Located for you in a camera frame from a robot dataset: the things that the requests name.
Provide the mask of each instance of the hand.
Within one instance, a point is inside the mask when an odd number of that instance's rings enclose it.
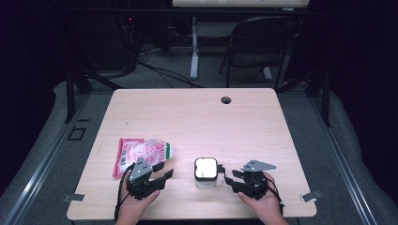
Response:
[[[129,196],[120,205],[119,218],[117,219],[116,225],[137,224],[147,207],[161,194],[159,190],[155,190],[152,194],[142,200],[134,199],[127,191],[127,180],[129,179],[129,176],[130,173],[128,172],[123,182],[123,187],[120,193],[120,201],[122,202],[126,196]]]
[[[264,176],[274,182],[274,178],[267,172],[264,172]],[[276,189],[276,187],[268,181],[269,188]],[[267,225],[284,225],[288,224],[287,221],[282,217],[278,198],[271,192],[267,191],[266,195],[259,200],[251,199],[247,195],[239,192],[237,194],[239,198],[254,210],[257,217]]]

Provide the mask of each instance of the chair backrest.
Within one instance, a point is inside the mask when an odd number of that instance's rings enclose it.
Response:
[[[265,46],[279,49],[297,34],[299,29],[300,21],[294,17],[251,17],[234,28],[230,46],[249,43],[249,46],[257,46],[259,49]]]

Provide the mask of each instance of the pink plastic bag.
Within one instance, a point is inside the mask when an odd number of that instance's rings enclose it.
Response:
[[[168,142],[161,139],[120,139],[113,178],[119,179],[123,172],[138,158],[154,166],[172,157]]]

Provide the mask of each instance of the person's left hand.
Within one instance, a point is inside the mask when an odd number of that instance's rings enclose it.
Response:
[[[148,197],[137,200],[134,199],[127,191],[127,180],[129,179],[130,173],[126,174],[125,180],[123,181],[123,186],[120,192],[120,201],[129,195],[126,200],[120,205],[119,217],[117,219],[117,225],[135,225],[140,221],[147,207],[153,203],[156,198],[161,194],[159,190],[155,190]]]

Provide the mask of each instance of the wooden tabletop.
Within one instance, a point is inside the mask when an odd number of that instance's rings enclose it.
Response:
[[[173,0],[174,7],[306,8],[309,0]]]
[[[228,97],[231,103],[223,104]],[[114,92],[68,210],[71,220],[113,219],[119,180],[112,177],[120,138],[160,138],[173,157],[152,178],[174,169],[143,219],[255,218],[219,175],[217,186],[198,189],[193,164],[216,158],[235,181],[251,159],[277,167],[276,180],[285,217],[311,217],[313,202],[275,92],[267,88],[121,89]]]

